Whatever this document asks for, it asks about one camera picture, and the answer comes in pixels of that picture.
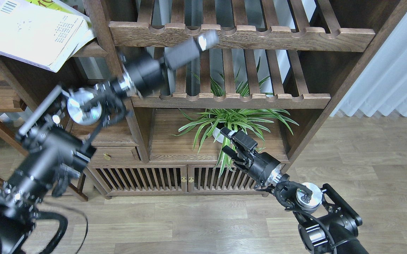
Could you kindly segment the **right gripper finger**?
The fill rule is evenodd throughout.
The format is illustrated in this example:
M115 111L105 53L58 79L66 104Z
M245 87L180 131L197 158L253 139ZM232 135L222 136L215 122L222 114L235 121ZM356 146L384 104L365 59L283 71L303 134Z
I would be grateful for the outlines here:
M258 143L242 130L236 132L229 130L227 127L223 127L220 130L220 133L224 137L228 138L233 145L235 145L237 148L242 148L244 151L253 152L258 146Z
M243 146L235 146L235 149L224 146L222 152L221 166L246 166L246 149Z

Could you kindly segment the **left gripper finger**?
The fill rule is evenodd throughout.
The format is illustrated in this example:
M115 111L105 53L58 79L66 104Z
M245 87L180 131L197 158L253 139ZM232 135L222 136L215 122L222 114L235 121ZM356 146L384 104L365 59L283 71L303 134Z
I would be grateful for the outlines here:
M167 69L177 70L218 43L219 36L216 30L210 30L196 38L191 37L167 50L163 55L163 64Z

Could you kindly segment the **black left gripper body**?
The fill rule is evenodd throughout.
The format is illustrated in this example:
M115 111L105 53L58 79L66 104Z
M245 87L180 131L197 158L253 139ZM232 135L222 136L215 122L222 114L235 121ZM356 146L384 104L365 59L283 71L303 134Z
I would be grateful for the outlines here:
M142 53L134 59L121 57L123 74L120 77L120 89L127 96L145 97L161 88L165 83L163 58L154 59L149 53Z

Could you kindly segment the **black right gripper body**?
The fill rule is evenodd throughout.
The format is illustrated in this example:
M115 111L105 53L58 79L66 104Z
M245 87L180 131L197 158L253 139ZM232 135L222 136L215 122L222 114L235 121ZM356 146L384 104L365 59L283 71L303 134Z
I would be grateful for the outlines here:
M253 178L261 187L276 186L283 175L283 164L266 152L242 151L237 149L234 166Z

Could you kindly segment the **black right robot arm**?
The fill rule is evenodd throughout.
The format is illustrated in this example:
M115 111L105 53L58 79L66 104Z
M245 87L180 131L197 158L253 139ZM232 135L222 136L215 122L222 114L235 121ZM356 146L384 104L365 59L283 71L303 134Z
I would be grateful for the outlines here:
M243 131L220 130L234 149L222 150L234 166L256 181L255 190L272 194L286 211L294 214L300 238L311 254L366 254L357 239L363 224L359 214L329 184L297 183L281 172L282 163L266 152Z

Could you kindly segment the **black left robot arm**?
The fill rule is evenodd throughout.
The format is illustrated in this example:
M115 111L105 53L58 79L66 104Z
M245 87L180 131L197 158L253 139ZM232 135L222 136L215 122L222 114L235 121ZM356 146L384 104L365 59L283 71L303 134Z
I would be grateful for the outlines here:
M16 139L28 156L0 188L0 254L22 254L22 245L38 220L56 220L58 230L42 250L50 254L66 233L68 220L37 204L51 191L60 197L81 176L96 148L102 128L127 115L124 100L160 89L163 73L177 70L219 43L215 30L191 37L154 59L149 53L123 63L122 74L94 88L64 90L57 85L18 130Z

